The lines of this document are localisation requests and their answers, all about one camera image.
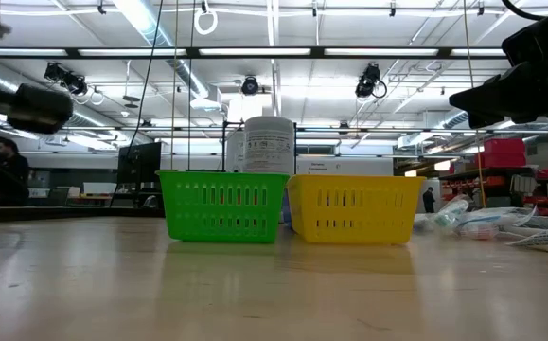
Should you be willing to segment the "small white red toothpaste tube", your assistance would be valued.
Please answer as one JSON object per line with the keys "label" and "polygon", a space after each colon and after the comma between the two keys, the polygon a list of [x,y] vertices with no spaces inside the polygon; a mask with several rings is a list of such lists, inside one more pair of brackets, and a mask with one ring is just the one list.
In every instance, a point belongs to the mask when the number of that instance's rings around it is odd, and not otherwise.
{"label": "small white red toothpaste tube", "polygon": [[499,228],[491,222],[470,222],[459,228],[459,234],[472,240],[493,240],[499,233]]}

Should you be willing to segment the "red storage bins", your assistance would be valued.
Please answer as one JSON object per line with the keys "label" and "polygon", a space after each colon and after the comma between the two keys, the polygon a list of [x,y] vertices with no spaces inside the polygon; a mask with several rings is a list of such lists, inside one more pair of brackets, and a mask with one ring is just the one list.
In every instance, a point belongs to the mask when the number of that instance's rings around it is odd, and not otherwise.
{"label": "red storage bins", "polygon": [[521,168],[526,165],[525,144],[520,138],[490,138],[474,161],[482,168]]}

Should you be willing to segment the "black storage shelf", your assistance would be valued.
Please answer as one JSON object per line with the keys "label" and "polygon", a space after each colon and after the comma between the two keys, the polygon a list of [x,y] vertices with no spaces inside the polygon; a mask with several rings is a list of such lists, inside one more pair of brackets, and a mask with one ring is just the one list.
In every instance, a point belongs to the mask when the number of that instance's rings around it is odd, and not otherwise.
{"label": "black storage shelf", "polygon": [[467,195],[477,207],[535,207],[548,216],[548,170],[533,167],[484,168],[440,178],[445,202]]}

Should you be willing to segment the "white signboard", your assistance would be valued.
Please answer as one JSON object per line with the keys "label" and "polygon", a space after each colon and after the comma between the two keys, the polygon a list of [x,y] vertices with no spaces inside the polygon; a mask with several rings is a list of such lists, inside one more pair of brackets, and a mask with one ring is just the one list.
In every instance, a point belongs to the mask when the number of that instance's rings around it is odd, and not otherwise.
{"label": "white signboard", "polygon": [[391,159],[355,157],[298,157],[297,174],[393,175]]}

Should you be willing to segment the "yellow plastic basket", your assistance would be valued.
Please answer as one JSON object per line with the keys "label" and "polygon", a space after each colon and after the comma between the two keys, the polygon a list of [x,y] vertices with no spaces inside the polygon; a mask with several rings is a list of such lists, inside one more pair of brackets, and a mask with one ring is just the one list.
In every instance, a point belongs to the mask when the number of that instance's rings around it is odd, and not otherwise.
{"label": "yellow plastic basket", "polygon": [[422,177],[302,174],[288,184],[292,229],[311,243],[404,244]]}

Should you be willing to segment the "white wipes canister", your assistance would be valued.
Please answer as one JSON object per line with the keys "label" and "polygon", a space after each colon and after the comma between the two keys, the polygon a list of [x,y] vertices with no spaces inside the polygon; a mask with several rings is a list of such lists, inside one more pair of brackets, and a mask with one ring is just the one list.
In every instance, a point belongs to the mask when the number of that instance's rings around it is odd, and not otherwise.
{"label": "white wipes canister", "polygon": [[244,125],[244,172],[293,175],[294,124],[284,117],[252,117]]}

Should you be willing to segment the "blue plastic basket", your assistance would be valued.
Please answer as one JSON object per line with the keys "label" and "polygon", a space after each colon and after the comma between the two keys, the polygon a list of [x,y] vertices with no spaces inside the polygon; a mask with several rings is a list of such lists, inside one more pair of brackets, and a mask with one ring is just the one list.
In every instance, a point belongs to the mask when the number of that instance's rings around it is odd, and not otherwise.
{"label": "blue plastic basket", "polygon": [[288,227],[292,228],[292,212],[290,205],[289,193],[284,189],[284,194],[282,197],[282,221]]}

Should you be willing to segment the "red plastic basket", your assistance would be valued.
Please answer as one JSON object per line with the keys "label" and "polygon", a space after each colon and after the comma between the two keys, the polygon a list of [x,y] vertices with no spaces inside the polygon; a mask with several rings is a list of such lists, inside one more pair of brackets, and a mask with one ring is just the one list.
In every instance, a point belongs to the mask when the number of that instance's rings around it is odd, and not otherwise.
{"label": "red plastic basket", "polygon": [[219,193],[222,222],[229,227],[244,227],[253,224],[261,208],[258,188],[228,187]]}

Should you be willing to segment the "green plastic basket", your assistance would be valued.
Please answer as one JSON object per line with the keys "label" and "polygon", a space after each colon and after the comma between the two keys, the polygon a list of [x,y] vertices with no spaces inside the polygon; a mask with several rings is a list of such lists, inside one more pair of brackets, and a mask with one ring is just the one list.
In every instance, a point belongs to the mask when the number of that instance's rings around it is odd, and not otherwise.
{"label": "green plastic basket", "polygon": [[275,241],[289,175],[174,170],[157,175],[173,240]]}

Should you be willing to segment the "black monitor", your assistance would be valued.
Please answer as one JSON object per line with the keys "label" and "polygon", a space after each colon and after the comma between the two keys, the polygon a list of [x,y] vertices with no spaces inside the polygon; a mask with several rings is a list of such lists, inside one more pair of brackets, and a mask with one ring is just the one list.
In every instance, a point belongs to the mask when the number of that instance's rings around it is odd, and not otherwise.
{"label": "black monitor", "polygon": [[118,184],[155,183],[161,165],[162,143],[148,143],[121,148],[118,152]]}

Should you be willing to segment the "seated person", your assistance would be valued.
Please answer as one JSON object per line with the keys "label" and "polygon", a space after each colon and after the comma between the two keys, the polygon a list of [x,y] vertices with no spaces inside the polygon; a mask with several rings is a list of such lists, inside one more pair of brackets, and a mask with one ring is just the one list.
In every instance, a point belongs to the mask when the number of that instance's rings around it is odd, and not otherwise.
{"label": "seated person", "polygon": [[24,206],[29,196],[29,165],[17,144],[0,138],[0,206]]}

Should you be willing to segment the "black overhead frame bar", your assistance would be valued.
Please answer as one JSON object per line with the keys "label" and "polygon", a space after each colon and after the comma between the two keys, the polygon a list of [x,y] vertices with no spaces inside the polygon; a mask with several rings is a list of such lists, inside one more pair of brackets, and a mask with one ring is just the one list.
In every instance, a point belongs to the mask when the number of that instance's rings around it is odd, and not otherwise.
{"label": "black overhead frame bar", "polygon": [[503,60],[500,48],[450,46],[398,47],[0,47],[0,59],[168,60],[168,59],[361,59]]}

